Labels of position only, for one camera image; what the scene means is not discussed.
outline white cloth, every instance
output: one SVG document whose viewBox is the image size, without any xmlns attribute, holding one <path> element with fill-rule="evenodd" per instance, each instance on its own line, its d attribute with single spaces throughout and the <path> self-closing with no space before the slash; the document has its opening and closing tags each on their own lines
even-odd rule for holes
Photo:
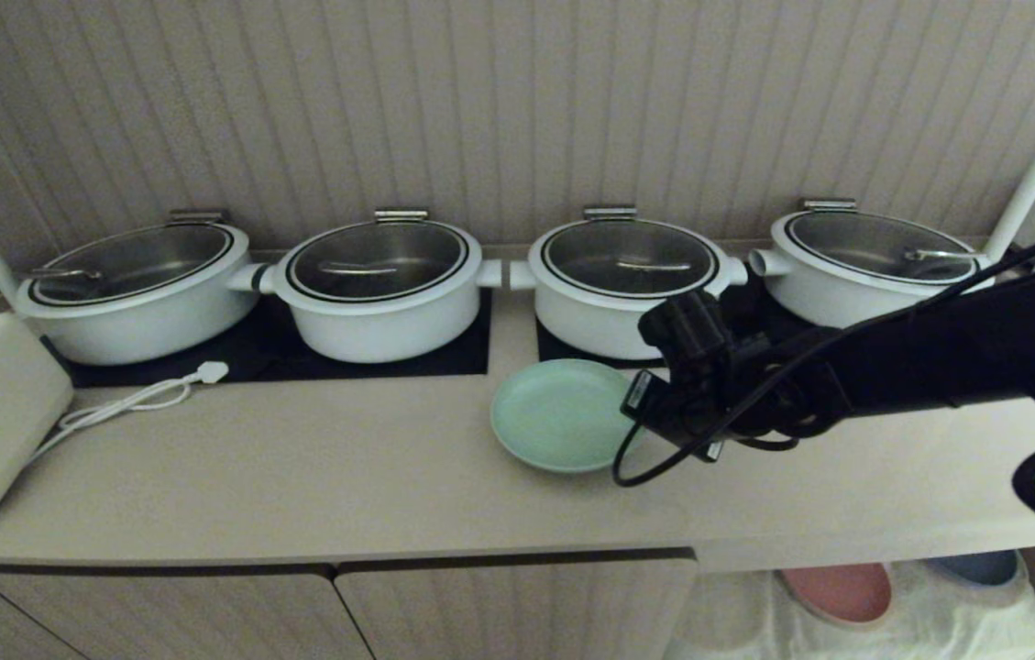
<svg viewBox="0 0 1035 660">
<path fill-rule="evenodd" d="M 889 567 L 893 600 L 864 627 L 827 622 L 774 572 L 698 577 L 667 660 L 965 660 L 1035 644 L 1035 596 L 1022 568 L 1000 588 L 970 588 L 904 561 Z"/>
</svg>

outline kitchen counter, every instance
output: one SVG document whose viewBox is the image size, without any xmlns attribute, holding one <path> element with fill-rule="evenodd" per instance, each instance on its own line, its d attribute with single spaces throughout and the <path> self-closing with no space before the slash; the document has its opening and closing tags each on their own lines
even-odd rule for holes
<svg viewBox="0 0 1035 660">
<path fill-rule="evenodd" d="M 1029 399 L 851 419 L 788 454 L 727 447 L 639 488 L 506 454 L 489 404 L 537 359 L 497 292 L 487 376 L 198 386 L 82 430 L 0 506 L 0 564 L 188 567 L 693 546 L 705 569 L 1035 544 L 1010 489 Z M 84 390 L 75 406 L 132 389 Z M 653 439 L 630 460 L 669 451 Z"/>
</svg>

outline pink bowl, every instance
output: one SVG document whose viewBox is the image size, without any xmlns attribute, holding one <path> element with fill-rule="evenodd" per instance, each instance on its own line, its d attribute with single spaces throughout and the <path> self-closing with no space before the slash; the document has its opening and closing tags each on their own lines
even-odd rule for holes
<svg viewBox="0 0 1035 660">
<path fill-rule="evenodd" d="M 873 624 L 891 606 L 891 580 L 880 564 L 793 568 L 782 580 L 806 609 L 837 624 Z"/>
</svg>

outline glass lid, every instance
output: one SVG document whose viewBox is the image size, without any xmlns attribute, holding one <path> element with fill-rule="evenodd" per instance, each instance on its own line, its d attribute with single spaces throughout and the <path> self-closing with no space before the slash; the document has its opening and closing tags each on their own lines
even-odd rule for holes
<svg viewBox="0 0 1035 660">
<path fill-rule="evenodd" d="M 912 259 L 919 251 L 970 251 L 940 231 L 866 213 L 815 212 L 786 226 L 795 243 L 838 266 L 910 281 L 944 281 L 973 274 L 969 259 Z"/>
<path fill-rule="evenodd" d="M 211 224 L 168 224 L 90 243 L 32 271 L 29 296 L 42 304 L 94 304 L 171 284 L 215 263 L 232 246 Z"/>
<path fill-rule="evenodd" d="M 390 300 L 450 277 L 468 260 L 459 234 L 428 221 L 375 221 L 316 238 L 288 266 L 306 296 L 343 302 Z"/>
<path fill-rule="evenodd" d="M 663 297 L 717 274 L 717 256 L 697 237 L 655 221 L 589 221 L 561 230 L 541 249 L 550 270 L 590 292 Z"/>
</svg>

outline light green plate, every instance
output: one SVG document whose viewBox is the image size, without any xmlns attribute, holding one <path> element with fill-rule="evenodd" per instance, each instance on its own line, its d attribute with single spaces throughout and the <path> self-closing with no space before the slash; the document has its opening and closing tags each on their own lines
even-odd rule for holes
<svg viewBox="0 0 1035 660">
<path fill-rule="evenodd" d="M 493 396 L 493 431 L 509 454 L 551 472 L 610 467 L 631 421 L 630 382 L 585 359 L 552 359 L 509 377 Z"/>
</svg>

